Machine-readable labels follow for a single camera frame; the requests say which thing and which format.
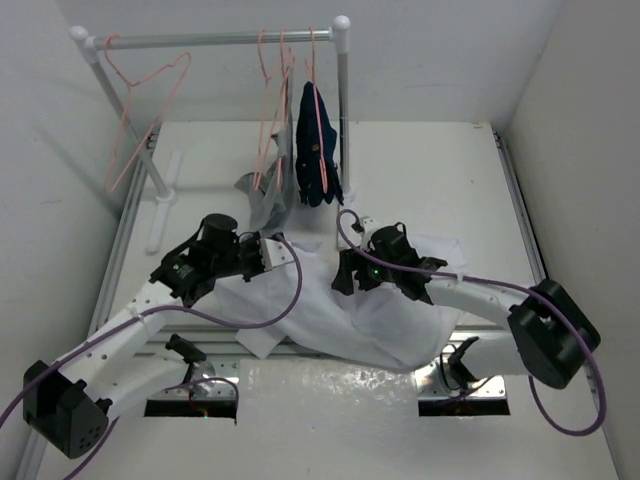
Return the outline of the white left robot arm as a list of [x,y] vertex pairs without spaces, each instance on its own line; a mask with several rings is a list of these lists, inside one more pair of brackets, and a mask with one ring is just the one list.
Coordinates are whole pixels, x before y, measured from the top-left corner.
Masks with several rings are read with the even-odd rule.
[[207,215],[162,258],[133,299],[74,349],[74,359],[60,366],[38,360],[26,370],[25,422],[67,458],[85,455],[104,435],[108,413],[118,403],[109,381],[167,324],[170,307],[193,307],[219,279],[250,280],[264,271],[260,233],[240,234],[234,218]]

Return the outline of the white shirt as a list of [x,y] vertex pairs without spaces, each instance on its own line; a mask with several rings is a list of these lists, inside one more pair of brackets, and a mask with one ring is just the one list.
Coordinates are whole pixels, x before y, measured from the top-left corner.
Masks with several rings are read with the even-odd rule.
[[273,326],[244,328],[237,341],[260,359],[285,338],[333,357],[376,368],[415,370],[437,357],[449,340],[460,311],[406,298],[383,284],[344,296],[332,290],[337,265],[317,242],[297,242],[302,267],[289,264],[250,282],[238,277],[215,287],[215,314],[256,325],[280,313]]

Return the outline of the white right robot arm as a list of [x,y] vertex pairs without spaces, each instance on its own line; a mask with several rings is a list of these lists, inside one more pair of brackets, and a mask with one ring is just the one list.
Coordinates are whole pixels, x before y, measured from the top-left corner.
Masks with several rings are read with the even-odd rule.
[[446,260],[420,255],[401,222],[381,226],[363,217],[351,229],[360,243],[341,251],[334,290],[350,296],[392,285],[412,301],[470,313],[510,334],[503,346],[473,336],[448,356],[441,375],[461,388],[493,375],[531,375],[548,387],[563,389],[601,343],[597,329],[553,280],[522,288],[458,279],[445,272]]

